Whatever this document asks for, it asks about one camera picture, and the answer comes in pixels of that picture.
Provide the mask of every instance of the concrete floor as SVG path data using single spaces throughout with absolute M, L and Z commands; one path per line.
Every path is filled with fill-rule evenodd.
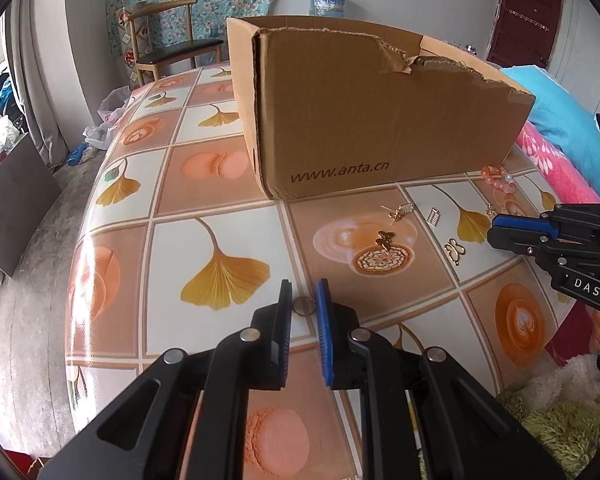
M 102 155 L 55 177 L 62 189 L 0 287 L 0 443 L 53 456 L 75 435 L 64 371 L 66 290 Z

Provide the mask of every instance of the black chair seat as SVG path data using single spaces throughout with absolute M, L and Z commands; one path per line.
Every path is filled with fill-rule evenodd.
M 149 52 L 148 54 L 141 56 L 138 59 L 138 63 L 145 65 L 155 65 L 156 63 L 167 61 L 172 57 L 182 56 L 183 54 L 190 54 L 191 52 L 195 52 L 196 50 L 201 50 L 202 48 L 209 48 L 210 46 L 221 45 L 223 43 L 224 41 L 218 40 L 218 38 L 183 41 L 182 43 L 176 43 L 170 46 L 166 46 L 164 48 L 159 48 L 158 50 L 154 50 L 153 52 Z

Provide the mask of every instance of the wooden chair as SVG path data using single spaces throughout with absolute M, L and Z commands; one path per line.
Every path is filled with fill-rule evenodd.
M 142 70 L 147 70 L 154 73 L 154 79 L 160 79 L 160 67 L 182 61 L 183 59 L 191 60 L 191 67 L 196 67 L 195 56 L 205 54 L 206 52 L 216 53 L 216 62 L 221 61 L 223 40 L 218 38 L 205 38 L 203 40 L 194 40 L 191 30 L 191 9 L 190 6 L 196 4 L 198 0 L 173 0 L 171 2 L 162 2 L 153 4 L 138 10 L 133 14 L 126 14 L 124 17 L 125 23 L 130 25 L 131 32 L 131 47 L 134 51 L 134 60 L 136 61 L 136 73 L 141 85 L 144 85 L 144 76 Z M 176 7 L 184 7 L 185 29 L 187 41 L 176 43 L 173 45 L 159 48 L 148 54 L 140 55 L 138 52 L 138 38 L 136 38 L 136 25 L 134 20 L 152 14 L 158 14 L 165 10 L 175 9 Z

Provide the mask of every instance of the brown door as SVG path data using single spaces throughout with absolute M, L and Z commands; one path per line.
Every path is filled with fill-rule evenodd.
M 562 0 L 502 0 L 488 61 L 546 68 Z

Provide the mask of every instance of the metal screw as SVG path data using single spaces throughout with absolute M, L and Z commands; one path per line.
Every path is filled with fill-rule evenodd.
M 260 330 L 257 328 L 245 328 L 242 332 L 240 332 L 240 339 L 242 339 L 245 343 L 253 343 L 260 339 Z
M 446 359 L 446 352 L 439 346 L 432 346 L 427 349 L 427 359 L 434 363 L 441 363 Z
M 355 328 L 351 331 L 353 341 L 364 342 L 371 339 L 371 332 L 366 328 Z
M 174 365 L 184 359 L 184 352 L 179 348 L 172 348 L 167 350 L 162 358 L 168 365 Z

